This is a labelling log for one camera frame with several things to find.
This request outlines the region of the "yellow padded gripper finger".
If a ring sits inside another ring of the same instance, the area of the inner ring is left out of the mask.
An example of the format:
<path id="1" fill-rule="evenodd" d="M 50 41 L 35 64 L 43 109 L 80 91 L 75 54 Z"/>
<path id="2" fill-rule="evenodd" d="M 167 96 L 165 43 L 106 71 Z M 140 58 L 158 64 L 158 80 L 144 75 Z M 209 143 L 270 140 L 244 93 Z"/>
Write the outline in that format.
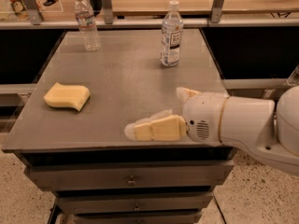
<path id="1" fill-rule="evenodd" d="M 171 109 L 137 120 L 124 128 L 126 137 L 134 141 L 178 141 L 187 131 L 185 119 L 175 115 Z"/>
<path id="2" fill-rule="evenodd" d="M 187 103 L 193 96 L 200 94 L 200 91 L 187 89 L 184 87 L 177 87 L 176 89 L 177 98 L 182 105 Z"/>

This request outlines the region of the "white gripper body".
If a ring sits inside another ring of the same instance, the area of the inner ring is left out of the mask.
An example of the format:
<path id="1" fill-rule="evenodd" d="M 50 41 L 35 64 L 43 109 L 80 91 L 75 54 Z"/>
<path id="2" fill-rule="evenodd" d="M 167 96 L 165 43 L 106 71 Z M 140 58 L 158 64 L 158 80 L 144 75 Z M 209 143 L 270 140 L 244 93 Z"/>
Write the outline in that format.
<path id="1" fill-rule="evenodd" d="M 219 146 L 220 122 L 228 95 L 202 92 L 193 96 L 183 106 L 182 116 L 188 126 L 187 134 L 196 143 Z"/>

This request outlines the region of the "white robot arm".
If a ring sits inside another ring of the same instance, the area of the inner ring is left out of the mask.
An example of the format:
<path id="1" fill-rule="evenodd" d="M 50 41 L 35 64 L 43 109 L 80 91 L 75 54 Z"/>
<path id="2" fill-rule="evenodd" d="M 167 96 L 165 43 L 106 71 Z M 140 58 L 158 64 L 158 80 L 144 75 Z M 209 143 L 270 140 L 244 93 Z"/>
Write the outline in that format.
<path id="1" fill-rule="evenodd" d="M 178 141 L 189 136 L 200 145 L 236 147 L 256 161 L 299 175 L 298 89 L 278 102 L 177 88 L 182 113 L 170 109 L 128 124 L 134 141 Z"/>

